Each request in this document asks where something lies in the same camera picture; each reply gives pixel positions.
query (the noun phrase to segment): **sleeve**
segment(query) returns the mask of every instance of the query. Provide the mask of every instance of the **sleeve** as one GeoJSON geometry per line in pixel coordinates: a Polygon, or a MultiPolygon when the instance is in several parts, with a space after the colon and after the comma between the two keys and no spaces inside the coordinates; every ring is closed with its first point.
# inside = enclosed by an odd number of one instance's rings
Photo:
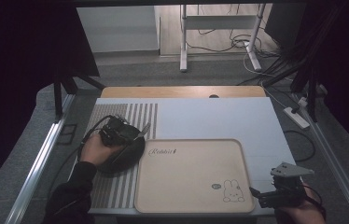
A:
{"type": "Polygon", "coordinates": [[[96,167],[86,161],[78,162],[68,182],[58,186],[46,205],[43,224],[93,223],[91,208],[92,180],[96,167]]]}

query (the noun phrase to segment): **wooden tray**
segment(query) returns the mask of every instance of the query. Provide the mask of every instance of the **wooden tray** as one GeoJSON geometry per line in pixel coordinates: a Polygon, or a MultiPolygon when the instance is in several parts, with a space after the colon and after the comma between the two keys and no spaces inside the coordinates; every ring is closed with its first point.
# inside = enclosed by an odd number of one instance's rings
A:
{"type": "Polygon", "coordinates": [[[248,213],[254,209],[235,139],[147,140],[135,207],[141,213],[248,213]]]}

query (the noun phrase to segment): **aluminum rail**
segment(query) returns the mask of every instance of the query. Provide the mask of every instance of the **aluminum rail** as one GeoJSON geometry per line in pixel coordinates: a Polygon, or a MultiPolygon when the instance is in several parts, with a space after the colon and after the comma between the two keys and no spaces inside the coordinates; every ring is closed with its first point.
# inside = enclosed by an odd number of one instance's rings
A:
{"type": "MultiPolygon", "coordinates": [[[[293,97],[298,101],[298,97],[293,94],[293,97]]],[[[305,110],[303,106],[300,106],[300,112],[303,117],[311,124],[312,134],[314,135],[314,139],[317,141],[323,156],[326,159],[326,162],[331,169],[331,172],[334,174],[337,179],[338,185],[340,186],[343,195],[346,200],[349,202],[349,176],[341,166],[340,161],[337,159],[334,151],[331,148],[327,138],[324,136],[321,131],[319,124],[314,123],[312,119],[309,117],[308,112],[305,110]]]]}
{"type": "Polygon", "coordinates": [[[61,132],[62,126],[66,120],[68,110],[72,104],[75,95],[67,95],[63,101],[63,115],[58,123],[53,123],[43,146],[40,148],[37,157],[35,158],[35,163],[32,166],[25,182],[21,188],[20,194],[17,200],[12,205],[12,209],[6,220],[6,224],[21,223],[23,215],[26,212],[27,206],[32,199],[35,192],[35,187],[38,184],[38,180],[44,171],[46,161],[49,158],[49,154],[52,151],[55,142],[61,132]]]}

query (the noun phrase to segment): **gray carpet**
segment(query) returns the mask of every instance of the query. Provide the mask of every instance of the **gray carpet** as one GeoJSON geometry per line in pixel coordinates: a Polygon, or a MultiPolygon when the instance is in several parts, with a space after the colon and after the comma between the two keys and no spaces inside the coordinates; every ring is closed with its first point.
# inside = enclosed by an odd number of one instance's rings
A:
{"type": "MultiPolygon", "coordinates": [[[[262,67],[266,68],[273,59],[261,60],[262,67]]],[[[101,74],[99,81],[107,86],[182,86],[182,85],[236,85],[243,80],[254,77],[244,69],[242,61],[201,61],[189,62],[188,72],[179,72],[179,63],[132,63],[109,66],[99,66],[101,74]]],[[[45,172],[35,190],[33,199],[25,213],[22,223],[38,223],[44,216],[44,205],[47,201],[49,187],[55,174],[64,159],[77,147],[82,138],[95,99],[100,92],[91,85],[77,81],[82,88],[73,102],[66,125],[76,127],[71,142],[69,135],[63,134],[52,151],[45,172]]],[[[281,81],[275,86],[281,91],[288,91],[290,82],[281,81]]],[[[284,105],[294,105],[283,93],[274,89],[270,92],[284,105]]],[[[37,95],[37,107],[26,127],[23,135],[14,147],[11,155],[0,170],[0,223],[4,223],[7,215],[18,196],[41,145],[54,120],[53,89],[51,86],[40,91],[37,95]]],[[[296,130],[312,138],[310,131],[301,131],[283,112],[283,107],[272,100],[277,117],[283,130],[296,130]]],[[[333,118],[328,109],[318,99],[317,119],[343,167],[349,174],[349,134],[333,118]]],[[[295,159],[303,158],[310,153],[311,144],[302,136],[287,133],[286,139],[295,159]]],[[[54,186],[66,180],[74,159],[63,167],[55,181],[54,186]]],[[[328,210],[328,223],[349,223],[349,204],[344,198],[339,186],[329,170],[328,165],[317,149],[313,158],[299,162],[298,165],[314,169],[314,176],[306,176],[304,179],[323,197],[324,206],[328,210]]],[[[96,223],[116,223],[113,217],[97,217],[96,223]]],[[[274,218],[259,218],[258,223],[275,223],[274,218]]]]}

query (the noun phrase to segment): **power strip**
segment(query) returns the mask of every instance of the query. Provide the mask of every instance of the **power strip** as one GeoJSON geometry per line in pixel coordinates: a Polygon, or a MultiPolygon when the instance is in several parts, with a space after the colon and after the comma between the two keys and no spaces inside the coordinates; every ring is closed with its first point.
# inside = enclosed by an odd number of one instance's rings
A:
{"type": "Polygon", "coordinates": [[[291,113],[292,108],[288,107],[284,109],[283,111],[294,121],[298,126],[300,126],[301,129],[306,130],[310,127],[309,123],[303,119],[299,114],[297,113],[291,113]]]}

